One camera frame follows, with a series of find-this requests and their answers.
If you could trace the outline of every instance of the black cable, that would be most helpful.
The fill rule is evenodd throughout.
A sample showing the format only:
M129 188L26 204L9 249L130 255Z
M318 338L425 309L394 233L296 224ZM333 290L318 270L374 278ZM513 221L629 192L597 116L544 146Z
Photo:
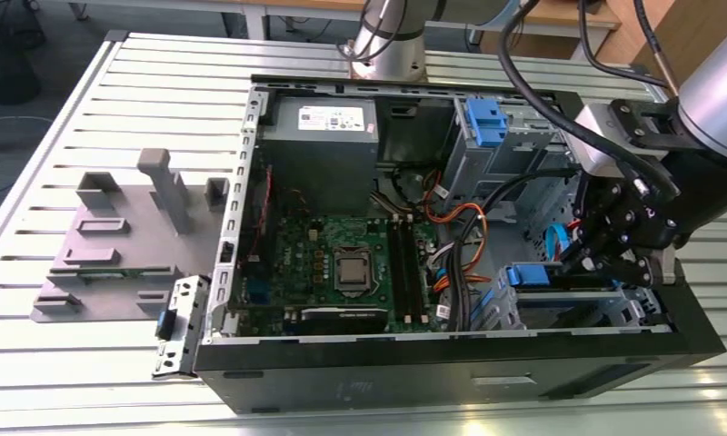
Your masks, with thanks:
M360 34L361 30L364 29L364 19L365 19L365 14L368 12L368 6L370 5L370 3L372 3L372 0L365 0L365 3L362 4L361 16L358 17L358 30L357 30L357 33L356 33L356 37ZM384 20L380 18L378 21L376 22L374 32L372 32L372 34L370 34L370 36L368 38L368 41L366 41L365 45L362 46L362 49L361 49L360 53L354 53L354 48L353 47L346 47L344 44L337 45L338 54L348 61L356 62L356 59L358 57L361 57L361 55L364 55L364 53L368 51L368 48L372 46L372 43L374 42L376 32L378 31L378 28L382 26L382 23L384 23ZM345 49L349 49L352 51L352 54L348 54L345 52Z
M632 79L645 84L652 84L655 86L667 87L665 81L648 75L636 74L619 68L612 68L608 65L604 65L599 62L592 54L589 49L588 42L588 33L587 33L587 1L579 0L579 43L581 44L581 51L584 52L584 57L587 58L589 65L592 65L597 70L603 71L607 74L615 75L617 77L624 77L625 79Z
M449 273L449 268L450 268L449 256L444 256L442 266L446 273ZM446 330L449 332L457 332L457 320L460 319L458 312L457 312L458 306L460 306L458 300L457 300L457 293L456 293L456 289L452 288L452 286L446 288L446 290L449 291L449 319L446 320Z
M663 52L663 48L656 40L655 31L649 25L649 20L645 17L645 9L643 8L643 0L632 0L632 6L635 8L635 16L639 19L639 26L641 27L643 36L645 37L645 44L649 45L652 53L656 55Z
M672 183L664 173L660 173L637 155L631 153L619 144L613 143L599 134L592 132L587 127L565 118L533 91L533 88L521 78L520 72L513 65L509 57L509 50L507 48L507 40L511 35L516 24L524 19L528 13L533 10L539 0L528 0L516 14L511 17L504 28L500 32L500 38L497 40L497 60L502 67L513 87L521 94L521 97L533 107L533 109L547 118L547 120L564 132L572 135L579 141L584 142L592 148L609 155L616 160L616 166L621 174L628 179L641 178L648 184L647 191L639 190L641 197L647 197L649 193L653 193L653 198L660 201L668 201L679 195L679 188Z
M382 25L382 22L384 22L384 16L376 22L376 27L374 27L374 32L372 32L372 37L369 38L368 43L365 44L365 47L362 48L362 50L361 50L361 52L358 54L353 54L353 56L349 56L346 53L344 53L344 50L337 45L337 50L341 53L341 56L348 61L350 61L350 62L369 62L372 59L374 59L388 49L389 45L392 44L392 42L396 39L398 31L401 30L402 21L404 21L404 19L406 17L408 3L409 3L408 0L402 0L401 19L398 20L398 25L396 26L396 29L393 30L393 32L389 34L389 37L385 40L385 44L382 44L372 54L361 57L361 55L366 52L366 50L368 50L368 48L369 48L369 46L372 44L372 41L374 40L376 32L378 31L378 28L380 28L380 26ZM361 27L364 27L364 15L361 15Z
M280 21L282 21L285 23L285 25L288 25L288 22L285 21L285 19L281 16L277 16L277 18L280 19ZM309 20L310 20L310 18L304 18L304 21L298 21L296 18L293 18L293 23L296 23L297 25L302 25Z
M389 176L389 184L392 186L392 190L396 192L396 195L398 195L398 198L405 203L406 207L412 209L412 213L414 215L418 215L418 210L416 209L417 203L409 200L409 197L406 197L406 194L402 191L402 187L398 185L400 178L401 178L401 170L400 168L396 168L394 170L392 170L392 175Z
M320 33L316 36L313 36L312 38L306 38L308 43L310 43L312 41L314 41L317 38L320 38L324 35L325 31L328 30L329 25L330 25L330 20L328 20L325 22L324 30L321 30Z
M517 28L515 30L515 35L508 39L508 50L513 50L513 48L520 44L521 40L521 34L524 32L524 21L520 21L517 24Z
M576 174L576 169L573 168L557 168L537 170L532 173L521 174L516 177L508 179L502 184L500 184L494 191L486 196L482 202L482 211L488 213L492 208L496 206L497 202L505 198L507 194L523 183L528 183L531 180L541 177L572 177ZM462 245L464 241L470 235L470 230L473 225L478 222L478 219L469 219L462 226L460 231L460 236L454 239L454 245L449 251L449 255L445 256L445 270L449 278L449 293L456 295L457 302L453 302L453 306L457 305L457 310L453 312L450 308L450 318L456 317L456 326L461 332L469 330L469 293L468 293L468 284L465 280L465 274L462 273L462 264L460 255L462 254Z

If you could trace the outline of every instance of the cpu socket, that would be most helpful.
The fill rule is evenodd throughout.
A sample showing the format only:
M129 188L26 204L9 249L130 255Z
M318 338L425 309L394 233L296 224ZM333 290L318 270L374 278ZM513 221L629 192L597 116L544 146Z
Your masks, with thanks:
M370 251L365 247L334 249L334 289L348 298L372 290Z

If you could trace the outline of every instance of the floor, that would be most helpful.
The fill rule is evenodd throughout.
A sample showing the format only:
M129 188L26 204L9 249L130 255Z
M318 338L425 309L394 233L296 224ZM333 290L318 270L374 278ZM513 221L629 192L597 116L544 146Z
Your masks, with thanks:
M0 105L0 116L54 118L110 29L155 34L225 36L221 16L214 13L102 5L90 5L86 11L89 20L77 22L65 4L41 1L37 18L46 33L46 43L31 50L27 56L42 83L42 92L26 104ZM326 23L326 20L312 19L306 23L296 23L296 32L286 33L280 18L272 17L270 38L297 42L309 39L314 43L337 44L354 36L356 23L332 21L325 28ZM234 31L244 32L244 29L234 28ZM426 48L466 51L462 34L456 29L426 29ZM0 189L6 188L15 180L46 128L47 123L38 120L0 121ZM0 192L0 204L5 195L6 190Z

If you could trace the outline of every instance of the label sticker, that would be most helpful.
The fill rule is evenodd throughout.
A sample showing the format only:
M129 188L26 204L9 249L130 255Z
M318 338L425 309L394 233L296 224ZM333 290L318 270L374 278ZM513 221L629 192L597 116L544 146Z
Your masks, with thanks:
M361 107L301 106L298 130L364 131L364 109Z
M449 307L444 306L442 304L436 306L436 318L441 318L442 320L449 319Z
M436 187L433 188L433 192L441 198L446 198L446 195L449 195L449 191L446 191L440 184L437 184Z

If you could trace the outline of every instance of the blue connector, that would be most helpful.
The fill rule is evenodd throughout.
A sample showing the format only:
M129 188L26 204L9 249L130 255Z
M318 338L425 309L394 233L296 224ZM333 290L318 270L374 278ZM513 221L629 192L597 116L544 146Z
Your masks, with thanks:
M511 286L548 285L544 265L511 265L507 267L507 278Z
M508 118L500 112L497 101L489 98L469 98L465 101L470 128L476 134L476 144L484 148L494 148L507 137Z

